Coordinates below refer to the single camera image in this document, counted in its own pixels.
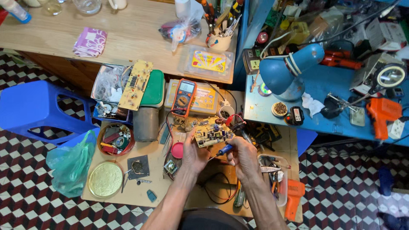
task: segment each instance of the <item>electrical outlet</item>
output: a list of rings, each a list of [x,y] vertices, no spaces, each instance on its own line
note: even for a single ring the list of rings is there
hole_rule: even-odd
[[[388,124],[388,136],[394,140],[399,139],[402,136],[405,122],[397,119],[393,123]]]
[[[251,67],[252,67],[253,70],[258,70],[260,60],[251,60],[250,64],[251,64]]]

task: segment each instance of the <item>hand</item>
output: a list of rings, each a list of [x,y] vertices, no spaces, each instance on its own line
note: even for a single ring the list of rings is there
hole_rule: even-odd
[[[227,154],[229,164],[235,166],[236,175],[240,182],[245,185],[261,176],[260,166],[257,161],[257,149],[242,137],[227,139],[227,143],[233,145],[233,152]]]
[[[186,134],[183,143],[182,165],[188,167],[189,171],[197,176],[205,168],[210,152],[206,148],[199,148],[195,141],[195,131],[196,129],[193,128]]]

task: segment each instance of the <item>blue desk lamp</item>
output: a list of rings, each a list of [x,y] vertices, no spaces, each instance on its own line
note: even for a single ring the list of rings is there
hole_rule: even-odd
[[[324,49],[318,44],[307,45],[294,54],[261,57],[260,75],[265,85],[277,99],[296,101],[301,98],[305,91],[305,84],[300,75],[319,64],[323,58]]]

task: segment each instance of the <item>green plastic bag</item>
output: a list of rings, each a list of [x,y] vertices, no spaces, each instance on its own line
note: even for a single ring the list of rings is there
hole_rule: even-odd
[[[95,132],[89,130],[76,146],[56,148],[47,153],[45,162],[55,169],[51,184],[56,191],[68,198],[82,194],[96,143]]]

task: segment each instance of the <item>green container lid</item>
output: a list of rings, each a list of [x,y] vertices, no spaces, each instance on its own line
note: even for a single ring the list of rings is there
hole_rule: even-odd
[[[164,90],[165,78],[163,72],[160,70],[152,70],[140,106],[161,107],[164,99]]]

